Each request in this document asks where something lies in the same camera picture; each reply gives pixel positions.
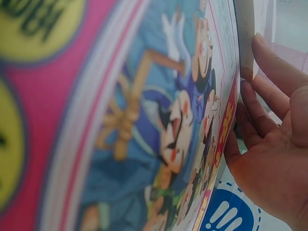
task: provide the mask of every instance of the white surface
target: white surface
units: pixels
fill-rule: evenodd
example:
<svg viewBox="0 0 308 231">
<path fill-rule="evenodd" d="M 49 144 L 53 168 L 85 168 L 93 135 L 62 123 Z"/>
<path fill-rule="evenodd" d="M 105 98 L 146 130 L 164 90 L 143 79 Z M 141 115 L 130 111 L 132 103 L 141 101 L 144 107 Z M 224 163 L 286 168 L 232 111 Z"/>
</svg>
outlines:
<svg viewBox="0 0 308 231">
<path fill-rule="evenodd" d="M 275 43 L 308 52 L 308 0 L 277 0 Z"/>
</svg>

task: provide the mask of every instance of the fingernail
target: fingernail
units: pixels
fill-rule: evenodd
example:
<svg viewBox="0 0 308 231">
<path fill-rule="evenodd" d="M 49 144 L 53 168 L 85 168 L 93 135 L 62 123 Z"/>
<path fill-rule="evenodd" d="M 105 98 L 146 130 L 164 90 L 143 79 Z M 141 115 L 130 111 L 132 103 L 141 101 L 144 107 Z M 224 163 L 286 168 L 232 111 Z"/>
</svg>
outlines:
<svg viewBox="0 0 308 231">
<path fill-rule="evenodd" d="M 257 34 L 256 34 L 255 40 L 256 40 L 257 42 L 259 42 L 261 45 L 265 46 L 265 47 L 268 46 L 266 40 L 264 39 L 264 37 L 263 37 L 260 33 L 257 33 Z"/>
</svg>

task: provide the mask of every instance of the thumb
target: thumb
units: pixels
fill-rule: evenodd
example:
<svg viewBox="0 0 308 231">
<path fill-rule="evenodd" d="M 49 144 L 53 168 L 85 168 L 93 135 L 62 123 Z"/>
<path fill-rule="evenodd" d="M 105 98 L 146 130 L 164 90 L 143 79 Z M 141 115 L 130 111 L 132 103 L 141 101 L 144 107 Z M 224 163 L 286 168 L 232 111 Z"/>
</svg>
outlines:
<svg viewBox="0 0 308 231">
<path fill-rule="evenodd" d="M 308 147 L 308 86 L 295 90 L 290 97 L 292 141 Z"/>
</svg>

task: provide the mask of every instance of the cartoon illustration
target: cartoon illustration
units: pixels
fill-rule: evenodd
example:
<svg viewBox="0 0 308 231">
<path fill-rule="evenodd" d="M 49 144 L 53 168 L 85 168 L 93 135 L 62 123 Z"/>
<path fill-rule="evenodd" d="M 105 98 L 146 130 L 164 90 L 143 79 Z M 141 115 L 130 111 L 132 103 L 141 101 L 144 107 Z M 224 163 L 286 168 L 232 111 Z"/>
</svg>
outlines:
<svg viewBox="0 0 308 231">
<path fill-rule="evenodd" d="M 192 99 L 192 110 L 198 123 L 201 123 L 206 99 L 212 89 L 216 88 L 215 70 L 212 69 L 213 44 L 208 28 L 208 21 L 197 19 L 195 53 L 191 57 L 183 41 L 183 27 L 185 15 L 176 12 L 171 22 L 167 16 L 162 16 L 164 32 L 168 40 L 168 55 L 182 65 L 178 72 L 174 72 L 180 88 L 185 89 Z"/>
<path fill-rule="evenodd" d="M 211 137 L 213 121 L 217 113 L 218 98 L 215 90 L 211 90 L 205 107 L 205 116 L 203 119 L 203 144 L 207 145 L 207 140 Z"/>
<path fill-rule="evenodd" d="M 210 177 L 212 175 L 212 172 L 213 172 L 213 161 L 214 161 L 214 158 L 215 158 L 215 152 L 216 152 L 216 142 L 215 142 L 215 139 L 214 137 L 212 137 L 211 139 L 211 142 L 210 142 L 210 145 L 209 145 L 209 149 L 208 149 L 208 152 L 207 153 L 204 153 L 203 154 L 203 158 L 202 158 L 202 161 L 200 163 L 200 184 L 201 184 L 201 187 L 200 187 L 200 195 L 202 194 L 202 192 L 206 189 L 207 187 L 207 184 L 210 180 Z"/>
<path fill-rule="evenodd" d="M 200 174 L 190 173 L 216 77 L 208 21 L 181 12 L 181 2 L 153 1 L 131 45 L 97 135 L 80 230 L 169 230 L 192 206 Z"/>
<path fill-rule="evenodd" d="M 187 157 L 175 180 L 173 188 L 177 192 L 189 183 L 195 154 L 200 141 L 204 138 L 204 135 L 199 137 L 199 131 L 204 121 L 207 99 L 212 90 L 216 92 L 216 74 L 212 68 L 213 43 L 208 21 L 200 17 L 196 13 L 198 11 L 194 13 L 188 11 L 187 9 L 191 9 L 191 6 L 186 7 L 183 8 L 179 4 L 171 16 L 167 13 L 162 14 L 163 31 L 167 38 L 167 55 L 178 63 L 178 69 L 174 69 L 172 74 L 177 87 L 187 91 L 194 117 L 191 145 L 188 151 L 192 155 Z M 192 32 L 189 34 L 190 40 L 185 37 L 188 26 L 194 28 L 193 35 Z"/>
<path fill-rule="evenodd" d="M 185 193 L 182 199 L 180 211 L 178 214 L 178 221 L 177 221 L 178 225 L 181 223 L 182 220 L 185 219 L 185 217 L 187 216 L 193 204 L 194 195 L 197 189 L 198 181 L 199 181 L 199 175 L 197 174 L 197 170 L 194 169 L 192 172 L 191 180 L 189 184 L 187 185 L 187 188 L 185 190 Z"/>
</svg>

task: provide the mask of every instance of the blue circle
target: blue circle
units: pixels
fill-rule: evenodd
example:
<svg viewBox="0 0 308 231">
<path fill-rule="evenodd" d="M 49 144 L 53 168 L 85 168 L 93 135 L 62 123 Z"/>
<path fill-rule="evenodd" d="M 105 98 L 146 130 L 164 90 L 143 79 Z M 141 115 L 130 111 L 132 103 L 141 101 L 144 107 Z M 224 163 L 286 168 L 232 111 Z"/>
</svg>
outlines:
<svg viewBox="0 0 308 231">
<path fill-rule="evenodd" d="M 212 216 L 223 202 L 229 203 L 228 209 L 215 221 L 211 220 Z M 230 221 L 224 219 L 225 215 L 231 209 L 234 210 L 234 208 L 237 209 L 236 215 Z M 217 189 L 216 192 L 213 194 L 209 207 L 206 211 L 200 231 L 225 231 L 237 218 L 242 218 L 243 221 L 236 229 L 234 229 L 234 231 L 253 231 L 254 215 L 249 206 L 245 203 L 245 201 L 243 201 L 238 195 L 235 195 L 228 190 Z M 217 228 L 217 225 L 221 221 L 225 221 L 226 224 L 224 224 L 220 228 Z"/>
</svg>

